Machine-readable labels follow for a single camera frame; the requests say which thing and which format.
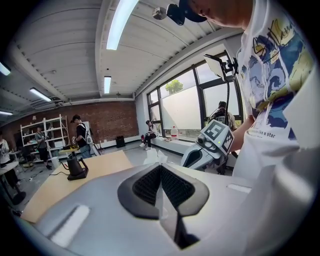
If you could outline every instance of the brick wall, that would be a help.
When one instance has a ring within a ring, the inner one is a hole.
[[[76,125],[70,123],[75,114],[81,116],[82,121],[89,121],[94,133],[94,138],[100,141],[113,141],[116,136],[125,138],[139,135],[136,104],[134,101],[98,102],[74,106],[64,106],[53,110],[42,111],[23,117],[0,128],[3,138],[7,140],[10,149],[16,147],[14,134],[20,131],[20,125],[26,126],[32,122],[32,117],[36,116],[36,122],[43,118],[53,119],[67,116],[68,132],[70,139],[76,135]]]

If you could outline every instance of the light panel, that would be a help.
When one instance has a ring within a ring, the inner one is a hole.
[[[35,88],[31,88],[30,92],[32,92],[34,95],[37,95],[38,97],[40,97],[41,99],[45,100],[46,102],[51,102],[52,100],[47,97],[46,95],[44,95],[43,93],[41,93],[40,91],[38,91]]]
[[[108,94],[110,92],[111,76],[104,77],[104,93]]]
[[[4,115],[4,116],[12,116],[13,113],[11,112],[7,112],[7,111],[0,111],[0,115]]]
[[[0,72],[5,76],[11,73],[10,70],[7,67],[5,67],[1,62],[0,62]]]
[[[139,0],[120,0],[111,23],[107,50],[117,50],[125,25]]]

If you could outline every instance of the tree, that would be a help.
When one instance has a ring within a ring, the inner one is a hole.
[[[184,84],[179,82],[178,79],[172,80],[170,83],[165,85],[165,90],[169,92],[169,94],[174,94],[180,92],[184,88]]]

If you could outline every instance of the white bottle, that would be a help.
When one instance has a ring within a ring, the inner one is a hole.
[[[179,139],[179,131],[175,126],[171,129],[171,139],[172,140],[178,140]]]

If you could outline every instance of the standing person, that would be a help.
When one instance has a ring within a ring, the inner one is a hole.
[[[208,124],[213,119],[220,121],[219,120],[220,117],[223,118],[223,123],[225,123],[224,117],[225,117],[225,113],[226,113],[226,106],[227,106],[227,103],[225,101],[220,101],[218,108],[209,116]],[[231,131],[235,131],[236,130],[236,119],[235,119],[234,115],[231,114],[230,112],[228,112],[227,116],[228,116],[228,124],[229,124]]]
[[[144,142],[142,142],[140,144],[140,147],[143,148],[147,142],[148,146],[145,148],[145,150],[150,150],[151,149],[151,139],[154,139],[158,136],[158,130],[157,130],[157,127],[151,121],[148,120],[145,123],[148,125],[148,133],[145,134]]]
[[[36,128],[36,134],[34,135],[36,142],[38,143],[38,151],[40,154],[40,160],[44,162],[45,167],[48,170],[51,170],[52,167],[48,164],[48,150],[47,144],[45,142],[45,135],[42,132],[42,127],[38,126]]]
[[[2,131],[0,131],[0,164],[1,167],[10,164],[12,161],[9,156],[9,146],[5,139],[3,139]],[[15,185],[20,185],[18,177],[14,169],[7,171],[5,174],[5,179],[8,181],[11,188],[15,188]]]
[[[91,147],[86,142],[86,125],[82,123],[81,117],[75,114],[71,120],[71,123],[76,124],[76,141],[79,145],[80,152],[83,159],[91,158]]]
[[[237,54],[239,82],[248,118],[233,133],[230,151],[241,149],[233,175],[256,179],[260,170],[299,150],[283,114],[314,59],[290,15],[272,0],[181,0],[186,18],[242,28]]]

